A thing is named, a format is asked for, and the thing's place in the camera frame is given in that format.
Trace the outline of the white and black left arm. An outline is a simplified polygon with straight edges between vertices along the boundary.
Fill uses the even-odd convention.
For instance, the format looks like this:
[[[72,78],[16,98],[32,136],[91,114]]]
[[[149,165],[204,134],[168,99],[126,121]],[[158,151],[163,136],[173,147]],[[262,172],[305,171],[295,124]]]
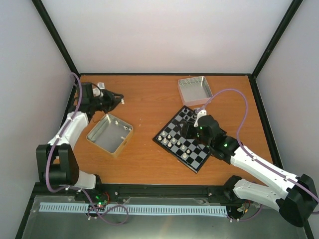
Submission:
[[[104,188],[97,184],[99,177],[79,169],[74,146],[95,112],[108,113],[124,103],[124,95],[90,82],[77,86],[77,96],[67,111],[67,117],[58,133],[47,144],[36,149],[39,179],[52,192],[86,189],[92,200],[103,197]]]

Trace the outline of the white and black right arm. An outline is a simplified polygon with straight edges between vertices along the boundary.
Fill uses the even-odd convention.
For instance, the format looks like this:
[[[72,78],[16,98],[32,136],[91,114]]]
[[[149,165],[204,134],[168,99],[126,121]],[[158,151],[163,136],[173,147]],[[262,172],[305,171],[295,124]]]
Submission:
[[[232,187],[237,198],[267,206],[296,227],[303,227],[311,215],[319,213],[316,210],[319,198],[311,177],[306,174],[299,177],[269,163],[238,138],[228,136],[211,115],[181,120],[178,127],[183,137],[203,144],[215,158],[263,182],[259,185],[238,179]]]

